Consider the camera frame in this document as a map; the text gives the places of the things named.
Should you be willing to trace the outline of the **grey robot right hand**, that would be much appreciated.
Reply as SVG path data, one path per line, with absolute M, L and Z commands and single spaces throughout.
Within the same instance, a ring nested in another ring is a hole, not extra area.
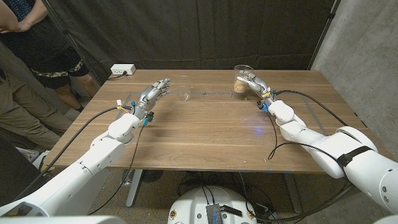
M 266 102 L 266 105 L 271 105 L 274 100 L 271 97 L 271 88 L 259 77 L 255 76 L 248 70 L 240 70 L 238 72 L 237 79 L 254 91 L 262 100 Z

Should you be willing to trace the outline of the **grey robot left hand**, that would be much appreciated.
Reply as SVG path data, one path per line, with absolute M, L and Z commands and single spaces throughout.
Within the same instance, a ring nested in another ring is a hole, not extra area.
M 148 86 L 140 95 L 136 103 L 133 115 L 143 119 L 146 114 L 155 106 L 157 100 L 170 93 L 170 79 L 165 78 Z

